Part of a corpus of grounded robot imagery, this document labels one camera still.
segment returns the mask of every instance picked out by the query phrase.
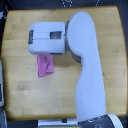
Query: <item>pink cloth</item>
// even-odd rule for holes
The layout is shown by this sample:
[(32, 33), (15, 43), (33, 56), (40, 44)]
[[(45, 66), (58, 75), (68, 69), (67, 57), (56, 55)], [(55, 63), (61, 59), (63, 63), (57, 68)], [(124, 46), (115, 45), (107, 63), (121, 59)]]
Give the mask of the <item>pink cloth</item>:
[(52, 55), (37, 55), (37, 64), (39, 78), (54, 72)]

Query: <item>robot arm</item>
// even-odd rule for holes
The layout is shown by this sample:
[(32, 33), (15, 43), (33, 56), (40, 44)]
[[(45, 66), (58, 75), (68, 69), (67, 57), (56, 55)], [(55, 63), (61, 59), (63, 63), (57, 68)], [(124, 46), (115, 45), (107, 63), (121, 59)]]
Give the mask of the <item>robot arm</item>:
[[(38, 22), (30, 27), (28, 50), (31, 54), (65, 54), (67, 44), (73, 58), (82, 65), (75, 90), (77, 121), (84, 127), (90, 121), (94, 124), (99, 121), (99, 126), (101, 121), (109, 121), (117, 128), (119, 125), (114, 125), (106, 113), (102, 69), (90, 15), (82, 11), (76, 13), (67, 27), (63, 22)], [(119, 120), (118, 123), (118, 128), (123, 128)]]

